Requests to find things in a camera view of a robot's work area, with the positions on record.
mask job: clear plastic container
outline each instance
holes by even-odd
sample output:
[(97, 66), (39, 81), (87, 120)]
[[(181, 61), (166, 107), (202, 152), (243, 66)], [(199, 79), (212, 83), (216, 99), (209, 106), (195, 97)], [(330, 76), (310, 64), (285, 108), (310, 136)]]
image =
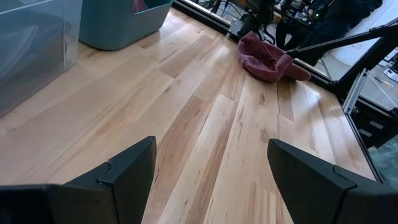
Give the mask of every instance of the clear plastic container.
[(0, 1), (0, 116), (76, 62), (81, 4)]

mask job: red towel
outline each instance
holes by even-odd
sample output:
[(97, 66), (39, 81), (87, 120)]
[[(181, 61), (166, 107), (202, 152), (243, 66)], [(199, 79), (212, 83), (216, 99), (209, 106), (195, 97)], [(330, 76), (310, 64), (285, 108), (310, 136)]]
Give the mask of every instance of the red towel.
[(307, 81), (311, 74), (293, 64), (293, 59), (280, 48), (261, 41), (254, 32), (246, 34), (238, 43), (242, 66), (252, 75), (277, 82), (283, 76)]

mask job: hardwood floor plank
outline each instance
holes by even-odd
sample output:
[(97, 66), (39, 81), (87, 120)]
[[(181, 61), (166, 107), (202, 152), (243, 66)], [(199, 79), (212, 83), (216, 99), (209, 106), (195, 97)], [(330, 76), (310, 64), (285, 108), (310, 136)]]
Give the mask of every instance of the hardwood floor plank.
[[(321, 94), (330, 94), (313, 85), (310, 86), (318, 90)], [(364, 166), (366, 159), (363, 156), (337, 99), (321, 95), (319, 107), (322, 118), (325, 121), (326, 133), (331, 139), (330, 144), (336, 164), (374, 180), (370, 168)]]
[(188, 102), (205, 74), (208, 73), (201, 62), (194, 60), (148, 107), (145, 113), (129, 129), (124, 130), (121, 138), (109, 150), (109, 156), (115, 155), (132, 143), (153, 135), (161, 142), (174, 119)]
[(236, 43), (229, 39), (222, 38), (222, 36), (216, 35), (213, 40), (215, 42), (214, 44), (217, 44), (217, 40), (215, 40), (215, 38), (219, 39), (219, 47), (215, 49), (213, 54), (210, 54), (204, 59), (206, 64), (226, 71), (236, 64), (240, 65)]
[(77, 51), (79, 52), (79, 54), (77, 55), (78, 60), (92, 57), (101, 52), (100, 50), (91, 48), (91, 47), (83, 44), (82, 42), (78, 42)]
[(317, 98), (317, 92), (313, 91), (308, 86), (305, 86), (305, 94), (308, 105), (311, 105), (309, 115), (315, 150), (319, 158), (332, 164), (336, 164), (335, 156), (330, 145), (330, 139), (328, 137), (324, 120), (318, 106), (319, 98)]
[(0, 120), (0, 136), (15, 130), (28, 120), (56, 105), (95, 80), (94, 75), (75, 65), (43, 89), (14, 108)]
[(275, 194), (261, 189), (256, 183), (252, 182), (245, 223), (276, 224), (276, 221)]
[(137, 56), (140, 52), (142, 52), (142, 49), (133, 44), (121, 50), (100, 51), (98, 54), (91, 57), (79, 59), (77, 64), (81, 65), (97, 77), (101, 77), (117, 68), (122, 63), (127, 62), (130, 58)]
[(196, 26), (193, 19), (188, 20), (188, 24), (176, 31), (170, 37), (160, 40), (152, 47), (145, 49), (145, 54), (158, 63), (165, 64), (174, 57), (182, 53), (201, 35), (198, 35), (204, 28)]
[(206, 74), (193, 94), (203, 101), (211, 103), (216, 99), (218, 93), (221, 91), (221, 87), (223, 86), (228, 74), (218, 68), (210, 68), (210, 72)]
[(168, 22), (165, 22), (162, 28), (159, 29), (157, 32), (154, 32), (153, 34), (141, 39), (135, 44), (142, 47), (143, 49), (148, 49), (149, 47), (157, 44), (160, 40), (171, 36), (176, 31), (184, 28), (190, 21), (190, 18), (188, 18), (189, 17), (187, 17), (186, 15), (174, 17)]
[(161, 66), (160, 71), (170, 75), (171, 77), (177, 77), (181, 71), (196, 57), (197, 53), (204, 48), (206, 45), (212, 43), (209, 37), (202, 35), (199, 39), (193, 43), (189, 48), (178, 54), (171, 61)]
[[(138, 64), (146, 66), (137, 68)], [(44, 155), (61, 150), (67, 142), (74, 141), (76, 135), (101, 116), (115, 99), (121, 99), (134, 88), (150, 72), (151, 66), (153, 63), (150, 60), (129, 60), (14, 131), (0, 136), (0, 151), (4, 155), (0, 157), (0, 167), (10, 166), (11, 161), (6, 159), (8, 156), (18, 157), (14, 162), (21, 163), (12, 175), (3, 177), (1, 181), (15, 181)], [(28, 154), (19, 157), (19, 153), (26, 148), (30, 149)]]
[(217, 36), (217, 34), (219, 34), (219, 32), (213, 30), (210, 27), (206, 27), (206, 29), (203, 31), (203, 35), (206, 35), (206, 36), (210, 37), (211, 39), (214, 39)]
[(285, 118), (294, 121), (292, 94), (290, 93), (290, 84), (294, 82), (289, 78), (279, 80), (278, 86), (278, 103), (279, 113)]
[(204, 45), (195, 55), (197, 60), (201, 60), (202, 62), (206, 62), (209, 58), (211, 58), (223, 45), (225, 40), (225, 36), (218, 34), (214, 39), (211, 39), (209, 44)]
[(294, 144), (294, 122), (281, 114), (277, 116), (277, 138), (288, 144)]
[(158, 146), (156, 172), (143, 223), (157, 223), (210, 112), (211, 105), (192, 96)]
[(268, 110), (267, 113), (272, 114), (272, 111), (277, 111), (277, 107), (265, 108), (265, 105), (273, 104), (268, 100), (276, 96), (276, 88), (266, 90), (266, 87), (271, 85), (265, 86), (252, 77), (246, 77), (205, 222), (244, 223), (246, 211), (236, 205), (248, 206), (251, 182), (275, 192), (275, 183), (269, 175), (266, 177), (268, 180), (262, 180), (270, 172), (268, 165), (264, 164), (267, 141), (276, 133), (276, 121), (275, 133), (272, 133), (274, 125), (270, 124), (270, 127), (265, 123), (268, 120), (263, 112)]
[(309, 105), (305, 95), (305, 84), (293, 82), (290, 86), (295, 123), (294, 146), (310, 154), (316, 153), (314, 133), (312, 131), (309, 111), (317, 105)]
[[(81, 174), (82, 170), (90, 170), (100, 165), (109, 158), (108, 150), (119, 138), (132, 136), (126, 130), (133, 127), (132, 123), (141, 117), (172, 80), (173, 78), (157, 70), (150, 72), (136, 86), (132, 86), (131, 92), (103, 111), (45, 170), (40, 170), (38, 166), (21, 177), (21, 180), (34, 177), (45, 182), (64, 183)], [(84, 162), (84, 158), (91, 158), (90, 163)], [(45, 156), (41, 163), (48, 163), (48, 159), (50, 156)]]
[(166, 23), (166, 22), (168, 22), (168, 21), (170, 21), (170, 20), (172, 20), (172, 19), (174, 19), (174, 18), (176, 18), (176, 17), (178, 17), (178, 16), (182, 16), (182, 15), (175, 15), (175, 12), (176, 12), (177, 10), (174, 10), (173, 8), (171, 8), (170, 10), (169, 10), (169, 13), (167, 14), (167, 16), (166, 16), (166, 19), (164, 20), (164, 23)]
[(236, 105), (217, 97), (158, 223), (201, 223), (228, 140)]
[(247, 71), (241, 69), (239, 63), (234, 63), (228, 70), (228, 76), (221, 88), (221, 94), (238, 102), (243, 90), (244, 81), (248, 75)]

